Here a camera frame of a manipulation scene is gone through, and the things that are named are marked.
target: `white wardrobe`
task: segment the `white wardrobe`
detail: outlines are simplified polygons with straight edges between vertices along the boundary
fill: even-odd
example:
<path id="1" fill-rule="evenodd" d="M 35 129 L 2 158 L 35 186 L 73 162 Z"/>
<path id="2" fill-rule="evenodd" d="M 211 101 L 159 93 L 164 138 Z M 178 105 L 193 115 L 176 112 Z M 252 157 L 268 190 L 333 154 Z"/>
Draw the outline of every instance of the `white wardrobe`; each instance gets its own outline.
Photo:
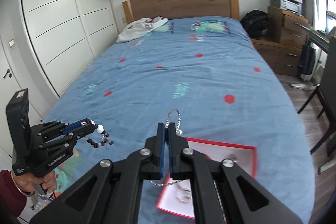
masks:
<path id="1" fill-rule="evenodd" d="M 117 39 L 109 0 L 22 0 L 38 61 L 61 96 Z"/>

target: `white bead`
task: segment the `white bead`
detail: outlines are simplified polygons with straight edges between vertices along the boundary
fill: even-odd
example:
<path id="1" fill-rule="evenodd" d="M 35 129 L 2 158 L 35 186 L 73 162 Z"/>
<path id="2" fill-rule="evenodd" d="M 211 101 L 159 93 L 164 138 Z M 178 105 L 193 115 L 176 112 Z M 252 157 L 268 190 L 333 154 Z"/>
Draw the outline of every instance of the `white bead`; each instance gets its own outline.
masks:
<path id="1" fill-rule="evenodd" d="M 103 126 L 102 126 L 101 124 L 98 125 L 97 132 L 98 132 L 99 134 L 101 134 L 103 131 L 104 131 Z"/>

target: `triangular cutout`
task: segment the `triangular cutout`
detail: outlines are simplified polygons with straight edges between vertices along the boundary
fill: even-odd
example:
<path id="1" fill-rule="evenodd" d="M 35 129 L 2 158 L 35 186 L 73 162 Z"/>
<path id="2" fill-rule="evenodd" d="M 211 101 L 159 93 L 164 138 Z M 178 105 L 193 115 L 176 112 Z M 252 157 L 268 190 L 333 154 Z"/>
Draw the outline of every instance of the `triangular cutout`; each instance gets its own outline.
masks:
<path id="1" fill-rule="evenodd" d="M 252 212 L 255 212 L 256 210 L 259 210 L 269 204 L 269 200 L 242 176 L 237 177 L 237 182 L 244 195 L 247 205 Z"/>
<path id="2" fill-rule="evenodd" d="M 67 198 L 65 205 L 79 212 L 82 211 L 85 208 L 96 181 L 96 176 L 90 178 L 81 188 L 79 188 L 76 192 Z"/>

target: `black door handle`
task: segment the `black door handle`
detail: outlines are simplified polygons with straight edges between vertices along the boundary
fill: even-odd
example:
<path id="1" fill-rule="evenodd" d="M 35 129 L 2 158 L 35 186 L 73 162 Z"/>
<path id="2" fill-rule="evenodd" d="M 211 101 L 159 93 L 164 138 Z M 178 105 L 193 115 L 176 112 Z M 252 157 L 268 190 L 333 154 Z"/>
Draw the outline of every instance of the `black door handle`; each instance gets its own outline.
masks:
<path id="1" fill-rule="evenodd" d="M 4 76 L 3 78 L 6 78 L 7 74 L 9 74 L 10 72 L 11 72 L 11 70 L 8 69 L 8 70 L 6 71 L 6 74 L 5 74 L 5 76 Z"/>

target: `bangle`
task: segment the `bangle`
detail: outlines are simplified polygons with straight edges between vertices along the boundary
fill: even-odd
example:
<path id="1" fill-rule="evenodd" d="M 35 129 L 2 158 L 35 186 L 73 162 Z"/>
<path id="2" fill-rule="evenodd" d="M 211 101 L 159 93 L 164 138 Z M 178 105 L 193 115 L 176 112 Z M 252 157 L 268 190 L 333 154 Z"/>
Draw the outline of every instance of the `bangle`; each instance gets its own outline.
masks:
<path id="1" fill-rule="evenodd" d="M 26 196 L 26 197 L 29 198 L 29 197 L 31 197 L 31 196 L 33 196 L 33 195 L 35 194 L 35 191 L 32 192 L 32 193 L 30 193 L 30 194 L 26 194 L 25 192 L 23 192 L 23 191 L 17 186 L 17 184 L 16 184 L 16 182 L 15 182 L 15 180 L 14 180 L 14 178 L 13 178 L 13 173 L 12 173 L 12 172 L 10 172 L 10 176 L 11 176 L 11 178 L 12 178 L 12 180 L 13 180 L 13 182 L 14 182 L 16 188 L 19 190 L 19 192 L 20 192 L 22 195 L 24 195 L 24 196 Z"/>

